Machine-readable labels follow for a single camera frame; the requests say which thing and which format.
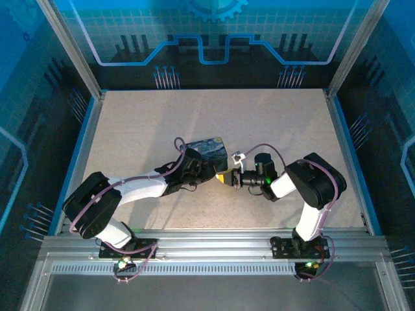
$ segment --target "white arm segment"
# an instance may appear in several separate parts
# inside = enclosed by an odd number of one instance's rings
[[[159,173],[152,171],[144,176],[154,176]],[[121,178],[110,178],[109,183],[113,184],[120,181]],[[167,184],[163,177],[154,179],[139,179],[123,183],[114,189],[121,192],[121,201],[117,208],[128,202],[137,201],[144,198],[158,198],[163,195]],[[117,220],[111,218],[108,225],[95,237],[103,242],[108,242],[116,248],[121,248],[131,240],[131,234],[127,228]]]
[[[324,221],[323,214],[326,211],[326,208],[327,206],[318,210],[304,202],[303,213],[301,214],[300,221],[296,226],[298,235],[304,241],[310,241],[320,235],[318,227],[320,223]]]
[[[288,174],[283,173],[281,177],[271,183],[271,190],[280,199],[296,190],[296,186],[294,186]]]

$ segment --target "blue edge trim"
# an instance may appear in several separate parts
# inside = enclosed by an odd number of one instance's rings
[[[379,225],[379,221],[377,220],[377,216],[376,216],[376,212],[375,212],[375,207],[373,205],[372,199],[370,198],[369,189],[368,189],[368,186],[366,184],[366,181],[364,180],[363,171],[362,171],[361,165],[359,163],[359,160],[357,159],[357,154],[356,154],[356,151],[355,151],[355,147],[353,146],[353,143],[352,143],[351,137],[350,137],[350,133],[348,131],[348,125],[346,123],[346,118],[344,117],[342,107],[340,105],[340,101],[338,100],[337,95],[334,97],[334,101],[335,101],[336,110],[337,110],[337,113],[338,113],[338,118],[340,119],[341,126],[344,130],[344,136],[346,138],[347,147],[350,150],[351,160],[353,161],[353,166],[354,166],[354,169],[356,170],[357,179],[358,179],[359,185],[362,189],[363,199],[364,199],[364,202],[366,203],[366,207],[367,207],[367,210],[368,210],[368,213],[369,213],[370,222],[371,222],[372,227],[373,227],[373,233],[375,235],[382,235],[381,226]]]
[[[340,122],[341,122],[341,126],[344,129],[344,136],[346,138],[347,147],[350,150],[351,160],[353,161],[353,166],[354,166],[354,168],[356,170],[356,173],[357,173],[357,179],[359,180],[359,185],[362,188],[363,199],[365,200],[365,203],[366,203],[366,206],[367,206],[367,210],[368,210],[369,217],[370,217],[370,222],[372,223],[372,227],[373,227],[373,233],[375,235],[382,235],[381,226],[379,225],[379,222],[378,222],[377,217],[376,217],[375,208],[374,208],[372,199],[370,198],[370,195],[369,195],[368,186],[366,184],[366,181],[364,180],[361,165],[359,163],[359,160],[357,159],[357,154],[356,154],[356,151],[353,147],[353,143],[351,141],[350,133],[349,133],[348,130],[346,130],[348,128],[348,125],[346,123],[346,118],[344,117],[344,114],[343,114],[343,111],[342,111],[342,108],[340,106],[340,102],[339,102],[337,96],[334,97],[334,101],[335,101],[336,110],[337,110],[337,113],[338,113],[338,116],[339,116],[339,119],[340,119]],[[58,203],[56,205],[56,210],[55,210],[54,215],[53,215],[51,226],[49,227],[48,235],[54,235],[56,227],[58,226],[60,214],[62,213],[62,205],[65,202],[66,192],[68,190],[69,182],[71,181],[73,171],[75,169],[75,163],[77,162],[77,159],[78,159],[78,155],[79,155],[79,152],[80,152],[80,147],[81,147],[82,141],[84,140],[86,127],[88,125],[88,121],[89,121],[89,118],[91,116],[92,107],[93,107],[94,103],[95,103],[95,101],[92,97],[91,100],[89,101],[89,106],[88,106],[88,110],[86,111],[86,115],[85,115],[85,118],[84,118],[84,123],[82,124],[82,127],[80,129],[77,144],[75,145],[75,149],[73,150],[72,159],[71,159],[71,162],[69,164],[69,168],[67,170],[65,181],[64,181],[64,184],[62,186],[62,190],[60,192],[60,195],[59,195]]]
[[[54,235],[54,233],[56,231],[56,228],[58,227],[60,214],[62,213],[62,206],[65,202],[66,192],[69,188],[69,182],[71,181],[73,171],[75,169],[75,164],[76,164],[78,156],[79,156],[82,141],[84,140],[86,128],[87,128],[87,125],[88,125],[89,118],[91,117],[92,107],[93,107],[94,103],[95,103],[95,99],[93,97],[91,97],[91,100],[89,101],[88,109],[86,110],[86,114],[85,114],[85,117],[84,117],[84,122],[82,123],[82,126],[81,126],[80,131],[79,131],[77,144],[75,145],[75,149],[73,150],[71,162],[70,162],[69,167],[67,169],[65,181],[64,181],[64,184],[62,185],[62,190],[60,191],[58,203],[56,204],[56,209],[54,211],[52,222],[51,222],[51,225],[49,226],[49,231],[48,231],[47,235]]]

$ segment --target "small white object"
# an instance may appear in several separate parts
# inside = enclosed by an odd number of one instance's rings
[[[246,168],[246,156],[240,151],[232,154],[233,163],[241,166],[241,173],[243,174]]]

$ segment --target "beige table surface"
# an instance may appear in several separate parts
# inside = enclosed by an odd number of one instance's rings
[[[287,164],[317,152],[348,182],[326,226],[363,226],[322,90],[109,91],[84,178],[95,171],[107,177],[135,176],[175,161],[176,136],[186,142],[221,137],[228,155],[269,143]],[[262,151],[271,153],[281,172],[277,155],[266,148],[258,150]],[[248,158],[248,169],[254,168],[253,156]],[[181,190],[126,204],[114,217],[132,228],[146,229],[284,228],[297,224],[302,207],[297,192],[272,203],[212,179],[196,192]]]

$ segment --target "glass panel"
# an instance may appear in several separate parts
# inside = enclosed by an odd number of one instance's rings
[[[0,1],[0,25],[0,309],[16,310],[90,94],[35,1]]]
[[[372,0],[55,1],[104,89],[327,87]]]
[[[338,92],[381,230],[403,255],[396,262],[405,287],[413,286],[415,270],[408,255],[415,248],[413,12],[414,1],[390,2]]]

